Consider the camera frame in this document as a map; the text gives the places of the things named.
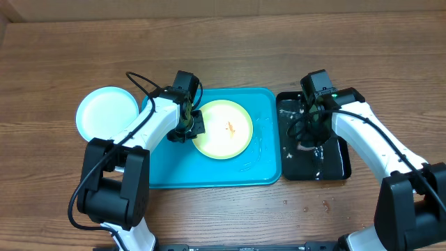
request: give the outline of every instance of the wooden table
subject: wooden table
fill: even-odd
[[[127,70],[162,86],[186,70],[205,88],[266,86],[277,94],[300,90],[302,77],[324,68],[335,86],[355,87],[407,147],[445,161],[445,24],[442,12],[10,24],[0,50],[0,248],[112,244],[108,233],[72,227],[66,211],[86,146],[77,106],[107,85],[140,102]],[[379,192],[350,154],[346,182],[281,178],[262,187],[153,190],[148,226],[161,243],[336,240],[372,224]]]

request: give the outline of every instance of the blue rectangular tray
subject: blue rectangular tray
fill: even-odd
[[[200,106],[221,99],[238,103],[251,116],[254,132],[248,147],[234,158],[215,160],[200,153],[192,140],[181,144],[165,137],[151,153],[150,188],[270,185],[279,179],[282,164],[274,94],[266,88],[206,89]]]

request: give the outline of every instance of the white plate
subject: white plate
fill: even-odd
[[[138,117],[137,101],[128,91],[118,87],[103,87],[88,94],[76,113],[80,135],[90,141],[94,137],[110,139]]]
[[[215,100],[200,110],[206,132],[192,140],[200,152],[223,160],[247,148],[252,138],[252,120],[243,107],[229,100]]]

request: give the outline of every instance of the blue tray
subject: blue tray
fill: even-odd
[[[266,88],[206,89],[200,106],[231,100],[244,107],[254,126],[249,146],[228,160],[200,153],[192,140],[184,144],[162,139],[151,153],[150,188],[212,188],[270,185],[282,174],[276,101]],[[147,104],[143,100],[142,108]]]

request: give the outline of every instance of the black tray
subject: black tray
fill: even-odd
[[[301,91],[283,92],[276,97],[282,174],[290,181],[344,180],[351,175],[347,143],[333,136],[321,147],[298,150],[298,142],[286,135],[290,124],[308,112]]]

